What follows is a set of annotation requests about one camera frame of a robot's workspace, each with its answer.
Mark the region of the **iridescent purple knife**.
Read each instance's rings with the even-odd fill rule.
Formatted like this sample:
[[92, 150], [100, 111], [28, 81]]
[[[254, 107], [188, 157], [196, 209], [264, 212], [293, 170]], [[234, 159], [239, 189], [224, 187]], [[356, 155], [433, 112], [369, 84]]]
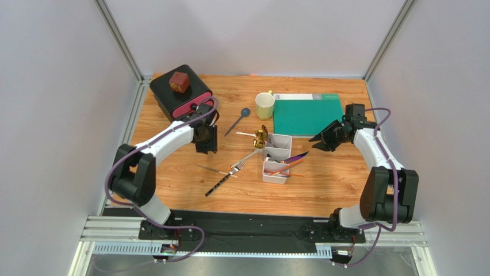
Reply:
[[303, 152], [301, 154], [298, 154], [298, 155], [295, 155], [295, 156], [292, 156], [292, 157], [289, 157], [287, 159], [284, 159], [281, 161], [281, 163], [284, 163], [284, 164], [290, 164], [290, 163], [293, 163], [295, 161], [298, 161], [298, 160], [301, 160], [302, 158], [304, 158], [305, 156], [308, 155], [308, 151], [307, 152]]

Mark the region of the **white compartment organizer box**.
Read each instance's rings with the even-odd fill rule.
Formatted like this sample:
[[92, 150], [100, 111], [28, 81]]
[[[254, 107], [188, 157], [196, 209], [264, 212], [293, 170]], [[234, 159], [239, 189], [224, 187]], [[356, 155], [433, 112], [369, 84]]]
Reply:
[[[274, 157], [277, 160], [287, 159], [291, 157], [292, 141], [293, 138], [291, 136], [271, 133], [268, 136], [268, 140], [266, 142], [265, 149], [262, 156], [264, 157], [266, 154], [270, 154], [272, 157]], [[278, 185], [286, 184], [288, 177], [277, 177], [277, 176], [271, 176], [266, 174], [267, 171], [274, 172], [286, 166], [287, 164], [284, 163], [263, 161], [262, 181], [265, 183], [278, 184]]]

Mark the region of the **silver fork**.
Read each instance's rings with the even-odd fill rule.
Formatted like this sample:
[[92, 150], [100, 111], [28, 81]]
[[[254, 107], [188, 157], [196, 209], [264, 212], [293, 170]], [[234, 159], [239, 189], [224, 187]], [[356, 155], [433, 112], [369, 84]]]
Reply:
[[276, 163], [282, 163], [281, 160], [277, 160], [275, 159], [274, 157], [272, 157], [270, 154], [266, 154], [264, 157], [263, 157], [263, 160], [264, 161], [271, 161], [271, 162], [276, 162]]

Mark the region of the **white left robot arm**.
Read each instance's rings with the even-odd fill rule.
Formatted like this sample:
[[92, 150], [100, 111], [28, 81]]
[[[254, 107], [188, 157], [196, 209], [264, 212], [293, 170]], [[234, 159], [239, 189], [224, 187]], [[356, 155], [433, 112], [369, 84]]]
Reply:
[[173, 152], [193, 143], [196, 152], [217, 152], [219, 119], [217, 99], [210, 97], [189, 114], [178, 117], [161, 133], [140, 144], [118, 147], [114, 163], [105, 181], [105, 192], [123, 198], [122, 205], [134, 207], [146, 218], [143, 227], [154, 229], [162, 239], [178, 236], [174, 213], [156, 196], [156, 168]]

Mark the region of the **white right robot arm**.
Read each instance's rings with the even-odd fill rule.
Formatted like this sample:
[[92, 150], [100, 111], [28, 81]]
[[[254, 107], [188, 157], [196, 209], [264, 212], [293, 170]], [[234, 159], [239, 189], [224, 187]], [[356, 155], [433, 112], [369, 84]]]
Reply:
[[335, 223], [342, 228], [380, 227], [393, 232], [398, 224], [412, 221], [419, 176], [396, 160], [384, 142], [381, 124], [369, 121], [366, 111], [360, 103], [346, 105], [342, 119], [334, 120], [310, 141], [313, 148], [325, 152], [352, 143], [370, 171], [359, 203], [334, 211]]

